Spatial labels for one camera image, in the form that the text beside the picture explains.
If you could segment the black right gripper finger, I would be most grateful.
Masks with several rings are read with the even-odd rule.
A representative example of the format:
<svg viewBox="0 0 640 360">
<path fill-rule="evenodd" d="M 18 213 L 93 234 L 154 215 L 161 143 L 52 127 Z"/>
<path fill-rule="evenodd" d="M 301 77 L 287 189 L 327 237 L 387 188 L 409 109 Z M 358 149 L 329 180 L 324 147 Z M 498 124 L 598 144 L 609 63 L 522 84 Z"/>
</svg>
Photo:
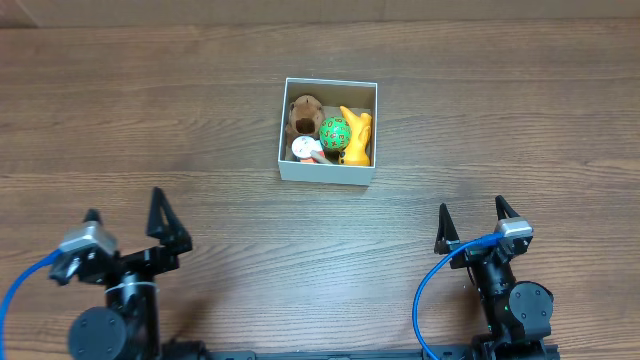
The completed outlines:
<svg viewBox="0 0 640 360">
<path fill-rule="evenodd" d="M 495 206 L 499 220 L 519 217 L 519 214 L 509 205 L 502 195 L 495 197 Z"/>
<path fill-rule="evenodd" d="M 445 203 L 439 206 L 439 223 L 436 235 L 435 250 L 455 250 L 460 246 L 460 239 Z"/>
</svg>

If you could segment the yellow rubber toy animal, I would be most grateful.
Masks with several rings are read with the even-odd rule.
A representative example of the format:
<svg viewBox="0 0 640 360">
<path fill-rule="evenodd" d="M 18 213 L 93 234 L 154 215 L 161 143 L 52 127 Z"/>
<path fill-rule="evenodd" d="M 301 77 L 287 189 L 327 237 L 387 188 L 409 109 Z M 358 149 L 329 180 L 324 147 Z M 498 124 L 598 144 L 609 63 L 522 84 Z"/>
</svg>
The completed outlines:
<svg viewBox="0 0 640 360">
<path fill-rule="evenodd" d="M 368 113 L 356 115 L 345 106 L 341 106 L 340 110 L 352 132 L 349 144 L 340 153 L 340 164 L 348 166 L 370 166 L 371 160 L 366 153 L 366 148 L 371 137 L 373 117 Z"/>
</svg>

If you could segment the green patterned ball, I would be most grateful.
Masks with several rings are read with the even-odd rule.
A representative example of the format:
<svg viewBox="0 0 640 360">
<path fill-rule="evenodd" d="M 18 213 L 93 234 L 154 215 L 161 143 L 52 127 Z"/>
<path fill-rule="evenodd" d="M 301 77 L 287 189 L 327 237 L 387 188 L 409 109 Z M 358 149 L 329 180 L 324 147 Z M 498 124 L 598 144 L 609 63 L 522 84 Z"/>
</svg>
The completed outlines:
<svg viewBox="0 0 640 360">
<path fill-rule="evenodd" d="M 330 117 L 325 119 L 319 128 L 321 145 L 328 151 L 342 151 L 352 137 L 352 130 L 344 117 Z"/>
</svg>

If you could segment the small wooden rattle drum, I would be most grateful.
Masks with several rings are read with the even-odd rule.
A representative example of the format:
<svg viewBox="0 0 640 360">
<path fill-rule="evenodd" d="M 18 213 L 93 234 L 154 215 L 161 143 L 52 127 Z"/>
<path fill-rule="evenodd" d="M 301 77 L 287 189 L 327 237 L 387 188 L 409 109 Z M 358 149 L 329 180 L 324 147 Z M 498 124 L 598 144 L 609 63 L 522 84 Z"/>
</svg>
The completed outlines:
<svg viewBox="0 0 640 360">
<path fill-rule="evenodd" d="M 332 162 L 325 156 L 320 141 L 313 137 L 297 137 L 293 141 L 291 149 L 299 162 L 332 165 Z"/>
</svg>

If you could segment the brown plush capybara toy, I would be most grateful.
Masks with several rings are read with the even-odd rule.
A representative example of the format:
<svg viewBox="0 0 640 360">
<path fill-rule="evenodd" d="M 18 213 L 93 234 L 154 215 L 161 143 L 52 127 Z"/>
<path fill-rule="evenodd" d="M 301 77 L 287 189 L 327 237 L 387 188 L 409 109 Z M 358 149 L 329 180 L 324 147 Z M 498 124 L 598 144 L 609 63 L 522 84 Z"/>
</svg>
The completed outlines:
<svg viewBox="0 0 640 360">
<path fill-rule="evenodd" d="M 311 95 L 298 97 L 289 105 L 289 115 L 285 127 L 287 145 L 300 136 L 319 138 L 319 129 L 325 121 L 323 105 Z"/>
</svg>

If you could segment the colourful two-by-two puzzle cube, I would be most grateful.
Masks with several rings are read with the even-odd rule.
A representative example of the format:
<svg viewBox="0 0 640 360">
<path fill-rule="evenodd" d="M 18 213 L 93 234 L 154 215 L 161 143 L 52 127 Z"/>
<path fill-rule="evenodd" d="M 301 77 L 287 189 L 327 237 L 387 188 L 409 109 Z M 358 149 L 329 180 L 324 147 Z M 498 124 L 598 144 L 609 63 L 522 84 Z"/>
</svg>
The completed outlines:
<svg viewBox="0 0 640 360">
<path fill-rule="evenodd" d="M 304 140 L 297 146 L 296 157 L 303 163 L 317 163 L 317 160 L 311 156 L 312 151 L 317 152 L 321 156 L 324 155 L 324 151 L 319 140 Z"/>
</svg>

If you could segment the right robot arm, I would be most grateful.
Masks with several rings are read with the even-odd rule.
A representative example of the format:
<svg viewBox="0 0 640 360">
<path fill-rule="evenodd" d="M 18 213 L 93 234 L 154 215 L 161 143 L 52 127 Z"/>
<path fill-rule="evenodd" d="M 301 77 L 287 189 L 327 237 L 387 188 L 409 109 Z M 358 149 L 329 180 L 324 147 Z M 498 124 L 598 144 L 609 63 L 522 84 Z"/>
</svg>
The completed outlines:
<svg viewBox="0 0 640 360">
<path fill-rule="evenodd" d="M 451 255 L 450 267 L 467 270 L 479 293 L 488 332 L 476 335 L 459 352 L 463 359 L 557 359 L 558 349 L 547 347 L 551 334 L 553 294 L 539 283 L 518 281 L 512 259 L 527 252 L 533 227 L 502 197 L 495 198 L 500 239 L 464 248 L 445 204 L 439 207 L 434 252 Z"/>
</svg>

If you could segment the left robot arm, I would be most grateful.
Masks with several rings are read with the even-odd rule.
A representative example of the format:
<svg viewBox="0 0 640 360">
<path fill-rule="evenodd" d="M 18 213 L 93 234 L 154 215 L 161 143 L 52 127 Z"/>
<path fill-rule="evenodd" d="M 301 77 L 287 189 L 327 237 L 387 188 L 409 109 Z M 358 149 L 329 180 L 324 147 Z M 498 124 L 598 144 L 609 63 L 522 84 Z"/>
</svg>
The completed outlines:
<svg viewBox="0 0 640 360">
<path fill-rule="evenodd" d="M 192 238 L 159 187 L 152 190 L 146 235 L 158 244 L 121 254 L 96 209 L 64 235 L 49 278 L 61 286 L 77 278 L 105 288 L 105 304 L 84 311 L 70 327 L 73 358 L 162 357 L 155 277 L 179 268 L 179 256 L 192 250 Z"/>
</svg>

